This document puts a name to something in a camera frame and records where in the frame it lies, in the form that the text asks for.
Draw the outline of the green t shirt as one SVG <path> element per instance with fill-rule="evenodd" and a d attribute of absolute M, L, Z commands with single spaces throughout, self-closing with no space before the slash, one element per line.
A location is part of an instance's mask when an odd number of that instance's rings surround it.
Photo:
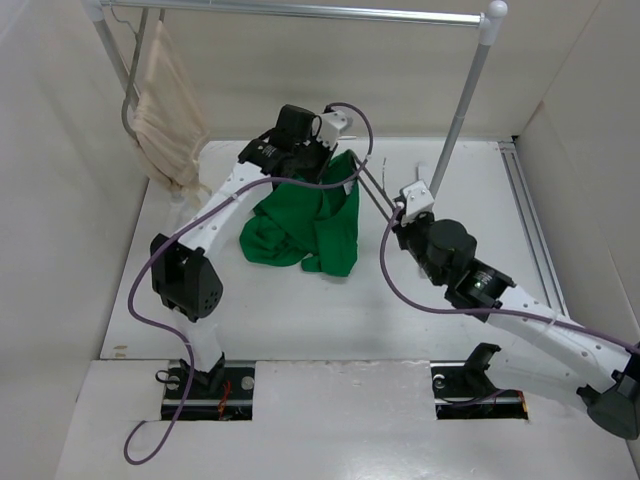
<path fill-rule="evenodd" d="M 246 260 L 348 277 L 358 259 L 359 186 L 346 180 L 355 171 L 355 159 L 347 150 L 330 161 L 321 182 L 337 188 L 277 186 L 240 233 Z"/>

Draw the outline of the grey clothes hanger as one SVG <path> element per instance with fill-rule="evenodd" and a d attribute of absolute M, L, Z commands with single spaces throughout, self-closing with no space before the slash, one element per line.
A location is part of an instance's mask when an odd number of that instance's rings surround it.
<path fill-rule="evenodd" d="M 368 167 L 369 158 L 360 159 L 358 155 L 351 149 L 347 149 L 346 153 L 351 155 L 355 163 L 355 167 L 360 171 L 358 174 L 358 182 L 364 189 L 365 193 L 372 201 L 380 215 L 386 222 L 391 219 L 395 208 L 395 203 L 385 192 L 382 184 L 374 177 Z"/>

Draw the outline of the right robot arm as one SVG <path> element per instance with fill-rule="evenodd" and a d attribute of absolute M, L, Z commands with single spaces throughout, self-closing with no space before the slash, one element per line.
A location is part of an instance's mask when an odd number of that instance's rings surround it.
<path fill-rule="evenodd" d="M 428 280 L 444 287 L 450 306 L 436 314 L 471 316 L 543 352 L 534 361 L 479 344 L 462 367 L 470 404 L 529 391 L 584 412 L 616 437 L 638 439 L 638 346 L 578 324 L 478 260 L 476 239 L 455 220 L 437 220 L 429 209 L 410 217 L 397 203 L 384 234 L 396 236 Z"/>

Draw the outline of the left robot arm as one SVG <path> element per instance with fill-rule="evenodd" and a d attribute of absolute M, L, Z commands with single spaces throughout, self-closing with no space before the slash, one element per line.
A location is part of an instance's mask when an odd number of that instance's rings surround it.
<path fill-rule="evenodd" d="M 239 233 L 250 211 L 273 191 L 272 179 L 319 183 L 339 137 L 351 123 L 344 112 L 331 107 L 315 114 L 283 106 L 275 126 L 244 147 L 231 174 L 201 211 L 207 213 L 223 201 L 228 207 L 199 222 L 154 262 L 152 289 L 172 310 L 194 352 L 193 359 L 181 361 L 180 368 L 197 396 L 213 397 L 224 378 L 224 354 L 210 318 L 223 294 L 215 257 Z"/>

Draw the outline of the beige hanging garment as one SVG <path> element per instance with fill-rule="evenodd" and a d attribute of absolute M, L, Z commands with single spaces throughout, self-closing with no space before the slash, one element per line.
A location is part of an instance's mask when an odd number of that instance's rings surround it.
<path fill-rule="evenodd" d="M 212 195 L 200 180 L 200 155 L 212 140 L 211 129 L 163 21 L 155 27 L 131 126 L 141 168 L 150 180 L 194 207 Z"/>

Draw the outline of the metal clothes rack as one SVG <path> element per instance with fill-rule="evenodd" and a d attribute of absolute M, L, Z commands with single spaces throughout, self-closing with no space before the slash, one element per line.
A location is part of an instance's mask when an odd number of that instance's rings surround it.
<path fill-rule="evenodd" d="M 103 47 L 112 55 L 113 35 L 105 20 L 104 9 L 109 1 L 83 1 L 87 17 L 93 23 Z M 369 7 L 331 6 L 293 3 L 269 3 L 254 1 L 111 1 L 113 6 L 157 9 L 161 13 L 169 9 L 219 12 L 230 14 L 265 15 L 292 18 L 335 19 L 353 21 L 380 21 L 409 24 L 439 25 L 476 28 L 479 31 L 477 48 L 456 111 L 449 127 L 444 146 L 431 178 L 429 190 L 433 196 L 439 193 L 454 147 L 460 135 L 471 99 L 475 92 L 491 47 L 509 7 L 504 1 L 492 1 L 484 13 L 462 14 L 447 12 L 379 9 Z"/>

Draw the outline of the aluminium rail on table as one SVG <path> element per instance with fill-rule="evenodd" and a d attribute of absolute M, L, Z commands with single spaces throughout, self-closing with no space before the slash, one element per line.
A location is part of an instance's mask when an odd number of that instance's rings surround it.
<path fill-rule="evenodd" d="M 563 291 L 529 192 L 515 142 L 499 141 L 498 149 L 503 159 L 534 269 L 542 288 L 544 302 L 552 309 L 568 315 Z"/>

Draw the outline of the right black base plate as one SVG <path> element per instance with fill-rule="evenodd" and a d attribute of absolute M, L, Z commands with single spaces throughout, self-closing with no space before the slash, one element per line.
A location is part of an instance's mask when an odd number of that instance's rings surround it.
<path fill-rule="evenodd" d="M 431 365 L 432 391 L 438 420 L 528 420 L 524 395 L 500 390 L 462 362 Z"/>

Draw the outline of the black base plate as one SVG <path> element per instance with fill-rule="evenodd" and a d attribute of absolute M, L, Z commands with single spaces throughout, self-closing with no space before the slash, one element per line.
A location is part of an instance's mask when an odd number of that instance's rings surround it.
<path fill-rule="evenodd" d="M 171 420 L 188 392 L 180 421 L 249 421 L 253 414 L 255 364 L 220 360 L 209 374 L 195 371 L 187 389 L 189 365 L 170 363 L 155 380 L 164 387 L 161 419 Z"/>
<path fill-rule="evenodd" d="M 432 391 L 438 420 L 528 420 L 524 395 L 500 390 L 462 362 L 431 365 Z"/>

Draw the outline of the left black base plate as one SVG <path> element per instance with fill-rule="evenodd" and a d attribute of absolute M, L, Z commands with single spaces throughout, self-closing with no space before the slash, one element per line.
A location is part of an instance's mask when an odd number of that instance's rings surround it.
<path fill-rule="evenodd" d="M 164 387 L 161 419 L 171 420 L 188 392 L 180 421 L 249 421 L 253 414 L 255 364 L 220 360 L 209 374 L 195 371 L 187 389 L 189 365 L 170 363 L 155 380 Z"/>

